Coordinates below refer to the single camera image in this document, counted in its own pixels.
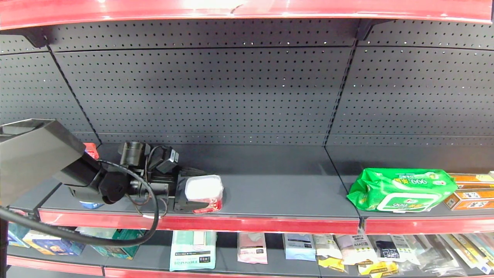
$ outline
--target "pink package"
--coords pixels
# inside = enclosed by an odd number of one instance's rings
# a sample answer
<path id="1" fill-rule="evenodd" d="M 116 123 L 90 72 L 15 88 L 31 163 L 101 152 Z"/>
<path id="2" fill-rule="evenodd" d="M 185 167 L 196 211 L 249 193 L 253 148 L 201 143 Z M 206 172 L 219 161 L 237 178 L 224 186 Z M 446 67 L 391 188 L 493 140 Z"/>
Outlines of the pink package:
<path id="1" fill-rule="evenodd" d="M 268 264 L 266 238 L 263 232 L 239 233 L 237 261 L 248 264 Z"/>

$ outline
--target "red shelf edge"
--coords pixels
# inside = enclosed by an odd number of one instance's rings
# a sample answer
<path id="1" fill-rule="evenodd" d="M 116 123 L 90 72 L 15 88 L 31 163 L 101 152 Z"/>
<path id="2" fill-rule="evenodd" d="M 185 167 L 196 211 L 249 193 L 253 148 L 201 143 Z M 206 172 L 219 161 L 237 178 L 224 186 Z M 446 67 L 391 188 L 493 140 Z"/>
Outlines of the red shelf edge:
<path id="1" fill-rule="evenodd" d="M 138 215 L 82 213 L 39 209 L 41 221 L 58 226 L 149 229 L 152 219 Z M 357 234 L 358 218 L 262 218 L 215 215 L 170 215 L 160 220 L 159 230 L 217 232 L 293 232 Z"/>
<path id="2" fill-rule="evenodd" d="M 494 232 L 494 217 L 369 217 L 366 234 L 420 234 Z"/>
<path id="3" fill-rule="evenodd" d="M 100 266 L 44 261 L 12 255 L 7 255 L 7 265 L 66 273 L 103 276 L 103 269 Z"/>
<path id="4" fill-rule="evenodd" d="M 491 24 L 492 0 L 3 0 L 0 29 L 55 24 L 226 18 L 391 18 Z"/>
<path id="5" fill-rule="evenodd" d="M 188 272 L 169 272 L 153 270 L 136 270 L 105 267 L 106 278 L 276 278 L 279 276 L 258 276 L 243 274 L 219 274 L 219 273 L 188 273 Z"/>

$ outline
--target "green wet wipes package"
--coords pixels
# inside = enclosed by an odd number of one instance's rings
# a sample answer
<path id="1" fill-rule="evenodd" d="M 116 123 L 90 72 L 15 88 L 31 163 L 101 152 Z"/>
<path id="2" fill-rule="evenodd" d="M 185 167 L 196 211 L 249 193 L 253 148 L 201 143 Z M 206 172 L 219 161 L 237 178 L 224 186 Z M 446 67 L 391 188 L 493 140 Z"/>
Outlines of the green wet wipes package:
<path id="1" fill-rule="evenodd" d="M 366 168 L 347 198 L 361 210 L 429 211 L 458 186 L 444 170 Z"/>
<path id="2" fill-rule="evenodd" d="M 173 231 L 170 271 L 214 269 L 216 232 Z"/>

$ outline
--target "shelf bracket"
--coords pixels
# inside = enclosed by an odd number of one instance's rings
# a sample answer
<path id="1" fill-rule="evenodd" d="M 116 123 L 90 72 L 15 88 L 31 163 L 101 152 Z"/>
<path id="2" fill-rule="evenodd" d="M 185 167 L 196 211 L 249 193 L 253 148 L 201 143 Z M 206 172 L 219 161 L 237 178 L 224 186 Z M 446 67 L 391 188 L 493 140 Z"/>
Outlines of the shelf bracket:
<path id="1" fill-rule="evenodd" d="M 46 38 L 41 31 L 41 27 L 3 30 L 0 31 L 0 35 L 20 35 L 35 48 L 46 46 Z"/>
<path id="2" fill-rule="evenodd" d="M 374 19 L 374 18 L 362 18 L 357 29 L 356 39 L 364 41 L 371 33 L 372 27 L 376 24 L 393 21 L 394 19 Z"/>

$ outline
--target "store shelf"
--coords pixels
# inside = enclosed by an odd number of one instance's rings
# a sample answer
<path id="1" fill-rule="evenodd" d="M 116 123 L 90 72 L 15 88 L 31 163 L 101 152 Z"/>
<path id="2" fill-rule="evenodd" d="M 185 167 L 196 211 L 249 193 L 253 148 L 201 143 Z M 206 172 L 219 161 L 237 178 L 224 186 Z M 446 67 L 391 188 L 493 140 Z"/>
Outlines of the store shelf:
<path id="1" fill-rule="evenodd" d="M 213 270 L 169 272 L 172 232 L 160 231 L 139 247 L 132 261 L 109 258 L 105 277 L 319 277 L 316 262 L 286 260 L 281 234 L 267 233 L 268 264 L 237 262 L 237 233 L 219 232 L 216 241 L 216 267 Z"/>
<path id="2" fill-rule="evenodd" d="M 106 260 L 89 246 L 80 256 L 50 256 L 34 248 L 16 246 L 7 249 L 8 265 L 74 274 L 103 276 L 102 267 Z"/>
<path id="3" fill-rule="evenodd" d="M 7 271 L 7 278 L 36 277 L 36 278 L 68 278 L 66 273 L 48 270 L 38 270 L 23 267 L 11 267 Z M 100 278 L 101 276 L 72 274 L 70 278 Z"/>
<path id="4" fill-rule="evenodd" d="M 362 169 L 439 168 L 456 173 L 487 173 L 494 150 L 478 147 L 327 146 L 349 190 Z M 451 211 L 441 203 L 430 212 L 393 214 L 359 210 L 367 234 L 469 233 L 494 231 L 494 209 Z"/>
<path id="5" fill-rule="evenodd" d="M 7 0 L 1 28 L 173 18 L 354 17 L 491 22 L 491 0 Z"/>
<path id="6" fill-rule="evenodd" d="M 119 160 L 117 144 L 101 157 Z M 223 209 L 207 215 L 169 214 L 160 230 L 355 234 L 358 214 L 322 147 L 179 145 L 180 164 L 221 175 Z M 39 209 L 45 223 L 63 226 L 149 228 L 128 199 L 85 210 L 61 186 Z M 143 207 L 151 212 L 152 206 Z"/>

